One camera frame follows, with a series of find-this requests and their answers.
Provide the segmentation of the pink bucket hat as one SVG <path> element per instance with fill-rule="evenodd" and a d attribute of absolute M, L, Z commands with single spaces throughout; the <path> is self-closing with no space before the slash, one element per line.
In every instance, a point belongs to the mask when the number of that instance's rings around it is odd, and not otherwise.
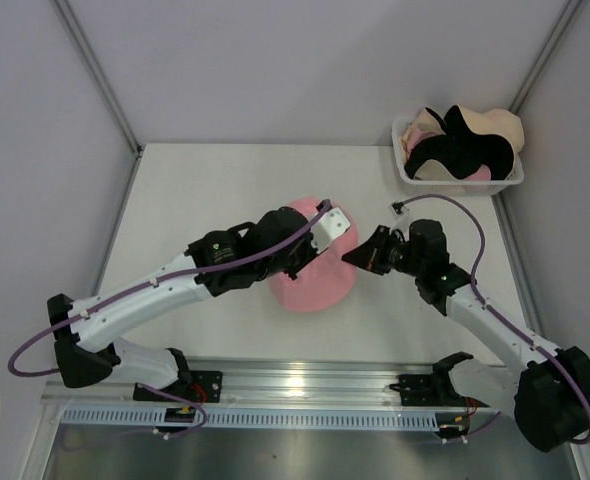
<path fill-rule="evenodd" d="M 295 313 L 312 313 L 330 308 L 343 300 L 353 288 L 357 269 L 341 257 L 358 246 L 358 229 L 350 213 L 336 203 L 350 222 L 350 227 L 321 256 L 313 260 L 291 280 L 280 273 L 268 279 L 269 289 L 276 301 Z"/>

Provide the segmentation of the cream bucket hat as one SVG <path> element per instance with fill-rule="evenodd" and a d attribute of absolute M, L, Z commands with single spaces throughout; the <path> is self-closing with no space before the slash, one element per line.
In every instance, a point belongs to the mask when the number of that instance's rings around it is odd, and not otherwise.
<path fill-rule="evenodd" d="M 524 147 L 525 137 L 521 119 L 505 109 L 476 112 L 459 107 L 468 129 L 478 135 L 498 135 L 509 142 L 515 155 Z"/>

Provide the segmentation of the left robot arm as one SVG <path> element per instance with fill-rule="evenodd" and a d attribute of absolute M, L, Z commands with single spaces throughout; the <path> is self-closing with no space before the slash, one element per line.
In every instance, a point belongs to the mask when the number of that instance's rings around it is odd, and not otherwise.
<path fill-rule="evenodd" d="M 191 243 L 137 289 L 128 286 L 104 300 L 48 300 L 56 331 L 55 355 L 64 385 L 84 388 L 102 381 L 134 384 L 138 401 L 195 400 L 198 387 L 182 351 L 144 347 L 124 334 L 182 306 L 247 289 L 275 274 L 290 278 L 321 255 L 326 243 L 311 231 L 281 250 L 275 245 L 307 223 L 291 207 L 266 213 L 258 222 L 215 230 Z"/>

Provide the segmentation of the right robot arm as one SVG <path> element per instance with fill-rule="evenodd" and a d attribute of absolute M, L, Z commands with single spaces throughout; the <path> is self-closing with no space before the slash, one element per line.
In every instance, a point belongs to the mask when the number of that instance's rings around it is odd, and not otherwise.
<path fill-rule="evenodd" d="M 432 395 L 452 404 L 461 397 L 514 419 L 537 450 L 590 443 L 590 358 L 562 349 L 509 320 L 484 297 L 471 273 L 450 259 L 447 238 L 435 220 L 411 223 L 407 234 L 380 226 L 343 261 L 376 275 L 392 271 L 413 278 L 419 296 L 456 322 L 501 360 L 506 370 L 483 366 L 465 352 L 434 366 Z"/>

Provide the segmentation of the white plastic basket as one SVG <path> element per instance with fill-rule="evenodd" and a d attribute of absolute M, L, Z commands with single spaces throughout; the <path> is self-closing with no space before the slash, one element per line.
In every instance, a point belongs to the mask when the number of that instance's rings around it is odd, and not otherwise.
<path fill-rule="evenodd" d="M 516 157 L 511 175 L 502 181 L 424 181 L 410 179 L 404 169 L 406 154 L 400 140 L 402 134 L 411 125 L 409 116 L 396 117 L 391 126 L 391 139 L 394 151 L 395 165 L 401 179 L 403 190 L 408 195 L 443 194 L 448 196 L 494 196 L 503 190 L 520 185 L 524 181 L 524 170 L 519 156 Z"/>

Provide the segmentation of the black bucket hat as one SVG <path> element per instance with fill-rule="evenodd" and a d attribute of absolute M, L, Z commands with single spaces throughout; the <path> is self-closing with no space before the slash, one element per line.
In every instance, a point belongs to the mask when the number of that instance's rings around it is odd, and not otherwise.
<path fill-rule="evenodd" d="M 410 179 L 424 181 L 502 181 L 514 169 L 511 145 L 498 135 L 471 132 L 453 105 L 438 121 L 445 134 L 421 141 L 406 154 L 404 169 Z"/>

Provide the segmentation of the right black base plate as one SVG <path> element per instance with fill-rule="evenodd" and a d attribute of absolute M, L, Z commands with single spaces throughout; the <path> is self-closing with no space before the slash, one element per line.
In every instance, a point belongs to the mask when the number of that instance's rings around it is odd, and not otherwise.
<path fill-rule="evenodd" d="M 406 407 L 487 407 L 473 397 L 456 393 L 450 380 L 437 374 L 400 374 L 387 389 L 396 392 Z"/>

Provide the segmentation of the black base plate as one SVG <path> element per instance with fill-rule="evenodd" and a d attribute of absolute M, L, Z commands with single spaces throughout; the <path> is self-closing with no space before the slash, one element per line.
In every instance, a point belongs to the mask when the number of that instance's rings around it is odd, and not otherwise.
<path fill-rule="evenodd" d="M 396 392 L 406 407 L 487 407 L 473 397 L 456 393 L 450 380 L 437 374 L 400 374 L 387 389 Z"/>
<path fill-rule="evenodd" d="M 166 395 L 173 395 L 195 403 L 217 404 L 221 399 L 223 378 L 224 375 L 221 371 L 192 371 L 190 383 L 178 380 L 171 385 L 162 388 L 161 392 Z M 141 385 L 136 385 L 133 390 L 133 399 L 135 401 L 171 402 L 171 399 L 166 395 L 161 395 L 157 391 L 152 391 Z"/>

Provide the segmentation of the aluminium mounting rail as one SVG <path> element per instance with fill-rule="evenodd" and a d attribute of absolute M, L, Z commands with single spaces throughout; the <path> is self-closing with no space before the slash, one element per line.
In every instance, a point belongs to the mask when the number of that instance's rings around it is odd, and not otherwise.
<path fill-rule="evenodd" d="M 491 405 L 490 394 L 514 395 L 517 374 L 504 366 L 482 366 L 481 361 L 462 362 L 452 370 L 458 393 L 474 396 Z M 207 394 L 206 410 L 215 408 L 297 409 L 297 410 L 389 410 L 401 406 L 398 393 L 388 385 L 400 374 L 429 374 L 431 364 L 253 361 L 189 359 L 192 369 L 221 371 L 223 381 L 219 403 Z M 180 407 L 178 402 L 136 402 L 134 386 L 102 383 L 82 389 L 68 389 L 59 380 L 48 380 L 41 394 L 44 405 L 110 405 L 116 407 Z"/>

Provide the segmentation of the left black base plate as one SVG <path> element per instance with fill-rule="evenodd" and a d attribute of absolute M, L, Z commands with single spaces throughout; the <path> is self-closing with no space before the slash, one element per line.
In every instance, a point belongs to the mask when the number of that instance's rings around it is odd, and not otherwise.
<path fill-rule="evenodd" d="M 223 378 L 224 375 L 221 371 L 192 371 L 190 383 L 178 380 L 171 385 L 162 388 L 161 392 L 166 395 L 173 395 L 195 403 L 217 404 L 221 399 Z M 136 385 L 133 390 L 133 399 L 135 401 L 171 402 L 171 399 L 166 395 L 161 395 L 157 391 L 152 391 L 141 385 Z"/>

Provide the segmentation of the left aluminium frame post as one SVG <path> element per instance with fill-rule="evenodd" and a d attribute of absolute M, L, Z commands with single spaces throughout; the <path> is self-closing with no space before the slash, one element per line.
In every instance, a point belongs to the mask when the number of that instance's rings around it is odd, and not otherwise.
<path fill-rule="evenodd" d="M 96 89 L 96 92 L 125 143 L 134 155 L 139 155 L 142 151 L 141 143 L 138 141 L 129 120 L 127 119 L 109 78 L 106 75 L 105 69 L 101 65 L 95 49 L 93 48 L 72 3 L 67 0 L 51 0 L 49 4 L 57 15 L 73 49 L 78 55 L 86 73 Z"/>

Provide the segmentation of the aluminium frame post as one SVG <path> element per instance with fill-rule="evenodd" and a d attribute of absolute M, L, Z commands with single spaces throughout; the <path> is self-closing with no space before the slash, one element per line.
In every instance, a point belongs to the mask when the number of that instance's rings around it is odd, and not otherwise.
<path fill-rule="evenodd" d="M 587 4 L 587 0 L 568 0 L 564 2 L 563 8 L 546 35 L 534 61 L 516 91 L 509 106 L 511 113 L 520 115 L 524 110 L 530 97 L 544 78 L 547 69 L 550 67 Z"/>
<path fill-rule="evenodd" d="M 95 49 L 93 48 L 72 3 L 67 0 L 51 0 L 49 4 L 57 15 L 73 49 L 78 55 L 86 73 L 96 89 L 96 92 L 125 143 L 134 155 L 139 155 L 142 151 L 141 143 L 138 141 L 129 120 L 127 119 L 109 78 L 106 75 L 105 69 L 101 65 Z"/>

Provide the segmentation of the right aluminium frame post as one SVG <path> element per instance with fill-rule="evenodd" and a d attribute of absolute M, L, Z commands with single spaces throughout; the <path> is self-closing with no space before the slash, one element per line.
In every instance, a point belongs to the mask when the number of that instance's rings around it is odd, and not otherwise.
<path fill-rule="evenodd" d="M 544 78 L 547 69 L 550 67 L 587 4 L 587 0 L 568 0 L 564 2 L 563 8 L 546 35 L 534 61 L 516 91 L 509 106 L 511 113 L 520 115 L 524 110 L 530 97 Z"/>

